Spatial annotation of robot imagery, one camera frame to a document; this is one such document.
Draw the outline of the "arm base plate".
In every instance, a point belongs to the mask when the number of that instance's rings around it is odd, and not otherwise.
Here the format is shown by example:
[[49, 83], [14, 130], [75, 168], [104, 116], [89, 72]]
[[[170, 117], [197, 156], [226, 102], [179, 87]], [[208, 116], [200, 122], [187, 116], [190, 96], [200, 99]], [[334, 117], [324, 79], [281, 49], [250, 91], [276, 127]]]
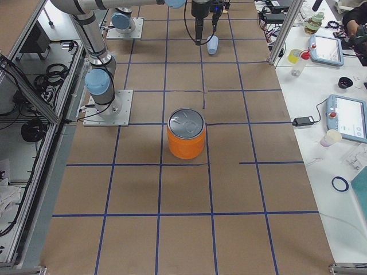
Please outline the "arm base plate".
[[83, 119], [85, 127], [127, 127], [130, 122], [133, 90], [116, 90], [115, 99], [104, 112], [98, 115], [106, 107], [93, 106], [86, 110], [86, 119]]
[[142, 37], [144, 18], [129, 18], [125, 15], [114, 15], [107, 30], [108, 40], [133, 40]]

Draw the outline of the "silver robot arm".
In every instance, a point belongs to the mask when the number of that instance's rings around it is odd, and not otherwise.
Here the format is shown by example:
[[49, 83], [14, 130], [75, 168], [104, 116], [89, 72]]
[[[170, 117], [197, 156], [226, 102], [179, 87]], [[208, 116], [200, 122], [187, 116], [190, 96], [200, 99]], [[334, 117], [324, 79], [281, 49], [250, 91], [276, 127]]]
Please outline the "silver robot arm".
[[[55, 7], [71, 15], [87, 15], [94, 10], [108, 10], [118, 7], [144, 5], [167, 5], [172, 9], [186, 7], [186, 1], [52, 1]], [[195, 18], [195, 36], [190, 39], [195, 45], [202, 46], [204, 19], [212, 14], [212, 35], [217, 30], [217, 23], [224, 10], [229, 9], [229, 1], [191, 1], [191, 15]]]
[[[132, 34], [138, 29], [136, 23], [143, 23], [143, 18], [132, 18], [131, 9], [115, 9], [111, 16], [112, 25], [108, 26], [117, 31], [121, 35]], [[217, 11], [212, 16], [212, 35], [207, 41], [201, 43], [202, 32], [204, 29], [204, 15], [192, 14], [195, 17], [195, 39], [197, 46], [205, 45], [213, 40], [217, 29], [218, 19], [221, 12]], [[85, 87], [87, 88], [94, 102], [94, 113], [84, 118], [96, 116], [99, 120], [92, 124], [98, 124], [98, 121], [107, 125], [107, 120], [117, 121], [121, 117], [129, 120], [132, 90], [115, 90], [114, 74], [116, 70], [116, 60], [107, 50], [106, 42], [99, 31], [96, 23], [95, 13], [90, 12], [87, 15], [71, 15], [75, 23], [76, 31], [87, 49], [88, 61], [91, 70], [87, 72], [85, 77]]]

